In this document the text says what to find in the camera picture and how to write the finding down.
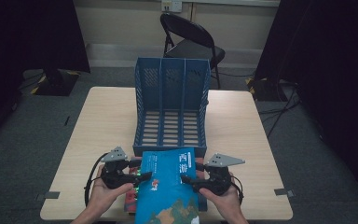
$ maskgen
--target human hand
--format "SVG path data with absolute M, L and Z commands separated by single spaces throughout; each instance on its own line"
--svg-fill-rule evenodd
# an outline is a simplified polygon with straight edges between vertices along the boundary
M 241 211 L 240 200 L 237 189 L 230 186 L 228 191 L 221 196 L 217 196 L 208 189 L 200 189 L 200 193 L 209 201 L 214 203 L 220 215 L 230 224 L 248 224 Z
M 102 169 L 103 165 L 100 165 L 97 176 L 101 176 Z M 92 223 L 112 206 L 112 203 L 119 195 L 126 193 L 132 188 L 133 184 L 127 183 L 117 189 L 109 189 L 101 178 L 96 179 L 87 207 L 72 223 Z

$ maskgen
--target blue box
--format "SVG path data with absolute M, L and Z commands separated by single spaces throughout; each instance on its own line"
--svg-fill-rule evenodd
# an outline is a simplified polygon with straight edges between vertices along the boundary
M 208 60 L 139 58 L 135 67 L 135 156 L 144 151 L 193 147 L 206 152 L 205 112 L 211 69 Z

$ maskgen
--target chair leg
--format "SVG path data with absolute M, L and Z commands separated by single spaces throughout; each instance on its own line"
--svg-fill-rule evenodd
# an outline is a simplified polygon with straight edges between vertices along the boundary
M 219 78 L 219 69 L 216 67 L 214 68 L 214 71 L 216 71 L 216 80 L 217 80 L 217 89 L 220 90 L 220 78 Z

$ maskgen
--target gray carpet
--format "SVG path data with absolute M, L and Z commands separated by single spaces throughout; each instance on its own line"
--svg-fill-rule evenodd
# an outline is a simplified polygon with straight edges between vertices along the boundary
M 253 72 L 222 68 L 222 89 L 248 91 L 245 76 Z M 23 83 L 21 102 L 0 128 L 0 223 L 49 223 L 40 218 L 43 202 L 35 198 L 49 190 L 89 89 L 134 85 L 133 68 L 92 68 L 91 74 L 81 74 L 70 96 L 37 96 L 29 93 L 33 85 L 26 87 L 37 79 L 34 74 L 37 71 L 24 74 L 30 79 Z M 211 89 L 216 86 L 211 79 Z M 289 97 L 292 87 L 283 88 Z M 256 106 L 267 111 L 285 103 L 256 102 Z M 261 115 L 266 133 L 277 118 L 274 115 Z M 320 140 L 316 127 L 302 105 L 280 117 L 268 140 L 283 184 L 296 194 L 289 199 L 294 217 L 253 223 L 358 223 L 358 184 Z

